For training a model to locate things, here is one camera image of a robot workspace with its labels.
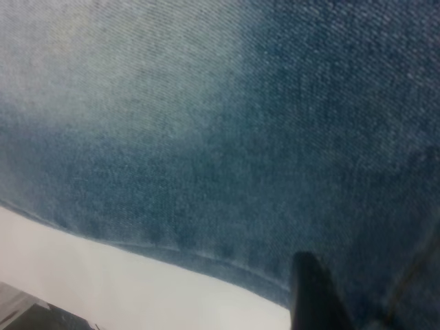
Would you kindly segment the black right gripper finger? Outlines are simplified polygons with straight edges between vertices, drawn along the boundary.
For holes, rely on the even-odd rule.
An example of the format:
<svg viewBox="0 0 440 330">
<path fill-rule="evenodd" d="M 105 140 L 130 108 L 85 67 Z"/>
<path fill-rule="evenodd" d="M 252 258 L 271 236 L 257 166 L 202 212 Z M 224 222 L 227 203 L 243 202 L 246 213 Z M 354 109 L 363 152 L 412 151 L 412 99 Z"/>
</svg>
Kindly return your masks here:
<svg viewBox="0 0 440 330">
<path fill-rule="evenodd" d="M 291 267 L 291 329 L 353 329 L 330 271 L 311 252 L 297 252 Z"/>
</svg>

